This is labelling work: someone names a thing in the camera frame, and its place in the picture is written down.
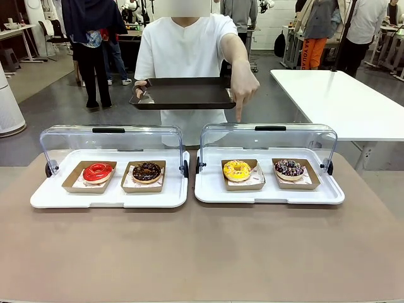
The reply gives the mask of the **person's left hand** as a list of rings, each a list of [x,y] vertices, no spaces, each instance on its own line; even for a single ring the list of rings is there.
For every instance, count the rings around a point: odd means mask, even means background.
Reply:
[[[230,91],[235,102],[235,117],[241,122],[243,106],[245,106],[258,90],[260,84],[251,71],[248,60],[236,59],[232,63]]]

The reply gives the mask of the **person's right hand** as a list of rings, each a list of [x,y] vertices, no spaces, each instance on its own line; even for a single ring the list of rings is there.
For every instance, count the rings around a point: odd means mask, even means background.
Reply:
[[[141,100],[142,98],[148,98],[150,95],[147,92],[149,82],[147,80],[138,80],[134,83],[133,95]]]

